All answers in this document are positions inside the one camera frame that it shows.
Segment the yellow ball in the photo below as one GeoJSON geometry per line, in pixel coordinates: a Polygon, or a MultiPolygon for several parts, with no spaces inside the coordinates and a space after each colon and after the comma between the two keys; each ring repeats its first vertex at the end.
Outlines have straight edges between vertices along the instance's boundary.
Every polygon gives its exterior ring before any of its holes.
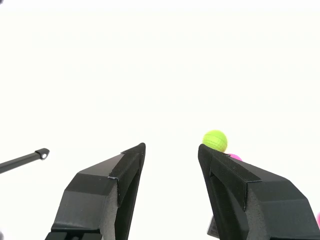
{"type": "Polygon", "coordinates": [[[202,143],[209,148],[217,150],[219,152],[225,152],[228,146],[228,140],[226,135],[219,130],[212,130],[207,132],[202,140],[202,143]]]}

